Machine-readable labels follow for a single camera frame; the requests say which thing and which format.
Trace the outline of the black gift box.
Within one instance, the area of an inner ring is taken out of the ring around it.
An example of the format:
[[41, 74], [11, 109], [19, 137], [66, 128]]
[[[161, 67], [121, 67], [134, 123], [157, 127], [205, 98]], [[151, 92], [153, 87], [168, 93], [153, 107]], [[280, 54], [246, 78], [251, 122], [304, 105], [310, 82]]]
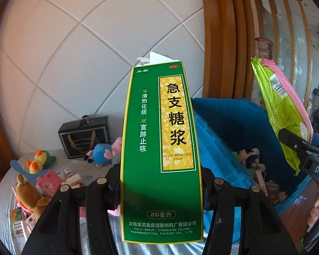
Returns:
[[69, 159], [82, 158], [97, 144], [110, 144], [107, 116], [83, 115], [79, 120], [63, 123], [58, 130]]

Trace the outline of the small plush toy in bin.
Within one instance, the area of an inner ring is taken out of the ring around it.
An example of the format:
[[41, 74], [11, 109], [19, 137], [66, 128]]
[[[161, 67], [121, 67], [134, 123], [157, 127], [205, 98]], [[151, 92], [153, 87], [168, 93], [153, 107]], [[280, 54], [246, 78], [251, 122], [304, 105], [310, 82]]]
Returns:
[[266, 171], [265, 165], [259, 161], [260, 151], [257, 148], [253, 148], [249, 152], [245, 149], [239, 152], [233, 151], [233, 155], [246, 169], [260, 170], [261, 172]]

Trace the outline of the blue pig plush toy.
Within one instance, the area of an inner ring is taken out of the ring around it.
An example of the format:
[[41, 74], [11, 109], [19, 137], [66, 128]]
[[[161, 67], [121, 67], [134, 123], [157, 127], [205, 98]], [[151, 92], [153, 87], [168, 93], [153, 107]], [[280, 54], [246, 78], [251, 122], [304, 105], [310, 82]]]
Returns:
[[122, 137], [118, 137], [113, 144], [99, 143], [85, 156], [88, 163], [94, 162], [97, 168], [101, 168], [112, 162], [112, 158], [122, 150]]

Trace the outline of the striped silver tablecloth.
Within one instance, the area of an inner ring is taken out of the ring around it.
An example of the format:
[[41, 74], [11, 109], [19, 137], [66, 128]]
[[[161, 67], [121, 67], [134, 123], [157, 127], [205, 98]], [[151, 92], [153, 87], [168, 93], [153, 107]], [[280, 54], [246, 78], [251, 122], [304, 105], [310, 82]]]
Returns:
[[[69, 159], [64, 150], [50, 150], [50, 155], [56, 157], [52, 165], [53, 171], [62, 173], [69, 168], [73, 174], [78, 173], [85, 186], [101, 176], [105, 176], [108, 170], [120, 161], [117, 155], [112, 163], [97, 168], [93, 163], [87, 163], [83, 158]], [[0, 183], [0, 239], [12, 254], [21, 254], [26, 243], [23, 236], [14, 236], [11, 224], [11, 211], [17, 207], [16, 198], [12, 186], [16, 183], [17, 172], [10, 169]], [[114, 241], [119, 254], [202, 254], [206, 239], [201, 242], [176, 245], [146, 245], [130, 244], [121, 240], [120, 218], [109, 217]]]

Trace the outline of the small medicine boxes pile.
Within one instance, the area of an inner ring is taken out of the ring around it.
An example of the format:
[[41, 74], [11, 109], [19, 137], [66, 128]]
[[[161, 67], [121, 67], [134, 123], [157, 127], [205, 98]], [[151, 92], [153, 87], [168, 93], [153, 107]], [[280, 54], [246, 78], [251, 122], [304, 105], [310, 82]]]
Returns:
[[10, 213], [12, 232], [15, 237], [24, 237], [28, 240], [33, 228], [37, 224], [37, 218], [31, 214], [25, 218], [24, 211], [20, 207], [11, 210]]

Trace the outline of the green medicine syrup box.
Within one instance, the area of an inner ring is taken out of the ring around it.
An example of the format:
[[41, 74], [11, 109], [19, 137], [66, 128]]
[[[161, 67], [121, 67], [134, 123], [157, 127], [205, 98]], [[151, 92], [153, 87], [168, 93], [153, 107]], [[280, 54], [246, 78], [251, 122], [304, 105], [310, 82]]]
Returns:
[[120, 181], [124, 242], [158, 245], [202, 240], [201, 163], [182, 61], [131, 71]]

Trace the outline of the yellow duck plush toy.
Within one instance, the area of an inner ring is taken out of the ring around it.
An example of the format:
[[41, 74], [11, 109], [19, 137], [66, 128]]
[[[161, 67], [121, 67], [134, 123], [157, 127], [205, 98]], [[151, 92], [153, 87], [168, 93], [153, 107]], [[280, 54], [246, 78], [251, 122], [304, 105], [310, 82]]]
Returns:
[[30, 174], [37, 174], [50, 169], [55, 162], [56, 157], [50, 155], [48, 151], [38, 150], [32, 161], [26, 161], [26, 167]]

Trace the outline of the green pink snack bag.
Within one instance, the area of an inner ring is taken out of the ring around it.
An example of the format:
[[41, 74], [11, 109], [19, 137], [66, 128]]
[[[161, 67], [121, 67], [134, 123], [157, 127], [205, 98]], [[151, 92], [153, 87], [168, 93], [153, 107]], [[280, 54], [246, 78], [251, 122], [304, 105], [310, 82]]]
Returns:
[[307, 111], [281, 69], [273, 60], [257, 57], [251, 65], [274, 134], [278, 136], [280, 130], [286, 129], [311, 143], [313, 127]]

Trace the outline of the blue plastic storage bin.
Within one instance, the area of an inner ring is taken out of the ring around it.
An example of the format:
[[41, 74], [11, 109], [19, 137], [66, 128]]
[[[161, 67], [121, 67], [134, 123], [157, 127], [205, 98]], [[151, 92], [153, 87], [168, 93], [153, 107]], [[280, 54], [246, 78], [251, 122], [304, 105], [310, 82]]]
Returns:
[[266, 111], [246, 99], [193, 98], [191, 101], [202, 166], [232, 186], [248, 189], [255, 182], [234, 153], [257, 148], [267, 179], [288, 195], [275, 206], [277, 213], [284, 213], [305, 191], [311, 177], [304, 172], [296, 173], [287, 163]]

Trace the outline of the pink tissue pack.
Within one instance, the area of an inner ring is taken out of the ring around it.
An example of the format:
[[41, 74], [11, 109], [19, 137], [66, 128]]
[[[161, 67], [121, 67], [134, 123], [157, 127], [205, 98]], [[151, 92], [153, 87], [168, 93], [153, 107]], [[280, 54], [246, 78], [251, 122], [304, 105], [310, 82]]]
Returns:
[[53, 170], [49, 170], [43, 177], [37, 177], [36, 186], [44, 196], [53, 197], [61, 186], [61, 179]]

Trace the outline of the wooden door frame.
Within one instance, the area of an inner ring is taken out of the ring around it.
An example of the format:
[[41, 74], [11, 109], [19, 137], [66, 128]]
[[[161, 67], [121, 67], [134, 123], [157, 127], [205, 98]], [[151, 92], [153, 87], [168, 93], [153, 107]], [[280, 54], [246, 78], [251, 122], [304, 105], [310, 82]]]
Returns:
[[255, 31], [250, 0], [203, 0], [205, 66], [202, 96], [251, 98]]

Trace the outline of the blue plastic boomerang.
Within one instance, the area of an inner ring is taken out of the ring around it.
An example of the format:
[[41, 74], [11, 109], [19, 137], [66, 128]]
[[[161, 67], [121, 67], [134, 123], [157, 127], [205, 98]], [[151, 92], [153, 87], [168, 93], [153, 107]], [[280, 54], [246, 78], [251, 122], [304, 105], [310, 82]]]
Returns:
[[38, 177], [41, 177], [41, 178], [44, 177], [44, 175], [46, 175], [46, 173], [49, 171], [49, 169], [46, 169], [37, 174], [30, 174], [29, 172], [23, 170], [23, 168], [21, 167], [21, 165], [19, 164], [17, 160], [12, 160], [10, 162], [10, 166], [12, 167], [12, 169], [14, 169], [14, 171], [22, 174], [27, 179], [27, 181], [33, 185], [36, 185]]

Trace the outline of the brown dog plush toy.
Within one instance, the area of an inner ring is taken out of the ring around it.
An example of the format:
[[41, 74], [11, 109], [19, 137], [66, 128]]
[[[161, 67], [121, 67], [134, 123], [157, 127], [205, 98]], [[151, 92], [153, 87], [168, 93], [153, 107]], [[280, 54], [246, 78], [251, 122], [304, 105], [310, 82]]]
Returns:
[[31, 211], [39, 219], [49, 205], [51, 199], [44, 197], [40, 191], [28, 182], [22, 174], [17, 174], [16, 194], [23, 208]]

